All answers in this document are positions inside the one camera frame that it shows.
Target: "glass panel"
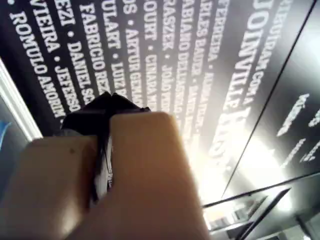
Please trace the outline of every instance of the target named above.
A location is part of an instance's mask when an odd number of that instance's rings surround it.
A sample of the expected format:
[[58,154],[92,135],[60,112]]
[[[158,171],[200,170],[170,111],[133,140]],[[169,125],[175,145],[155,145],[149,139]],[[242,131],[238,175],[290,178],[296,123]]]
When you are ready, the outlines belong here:
[[249,221],[265,199],[265,196],[242,197],[204,209],[208,229],[216,231]]

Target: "black sign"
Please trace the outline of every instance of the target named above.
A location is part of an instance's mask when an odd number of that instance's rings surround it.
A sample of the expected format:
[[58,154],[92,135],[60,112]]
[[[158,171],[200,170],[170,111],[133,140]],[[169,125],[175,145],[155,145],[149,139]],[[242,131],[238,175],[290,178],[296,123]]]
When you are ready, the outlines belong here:
[[320,171],[319,14],[317,3],[225,197]]
[[[105,91],[176,116],[219,199],[312,0],[7,0],[1,57],[44,135]],[[219,182],[219,189],[210,189]]]

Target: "black object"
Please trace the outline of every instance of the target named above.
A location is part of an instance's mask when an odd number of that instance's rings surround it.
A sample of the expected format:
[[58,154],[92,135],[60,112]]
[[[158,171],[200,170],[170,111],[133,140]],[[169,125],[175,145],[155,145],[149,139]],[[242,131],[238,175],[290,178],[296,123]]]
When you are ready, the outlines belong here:
[[140,108],[125,97],[116,93],[104,94],[95,98],[82,109],[68,114],[63,120],[61,130],[73,130],[84,136],[97,136],[98,156],[95,162],[95,174],[92,180],[92,200],[97,202],[97,186],[95,177],[103,174],[103,162],[110,161],[111,156],[107,156],[106,145],[110,135],[109,120],[115,114],[150,112],[148,107]]

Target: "blue object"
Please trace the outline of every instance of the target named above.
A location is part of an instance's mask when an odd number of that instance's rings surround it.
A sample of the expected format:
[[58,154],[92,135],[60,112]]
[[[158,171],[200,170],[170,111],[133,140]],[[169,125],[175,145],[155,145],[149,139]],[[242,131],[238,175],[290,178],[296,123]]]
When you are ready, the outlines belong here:
[[7,128],[11,125],[11,122],[4,122],[0,120],[0,150],[2,146],[2,142],[4,140]]

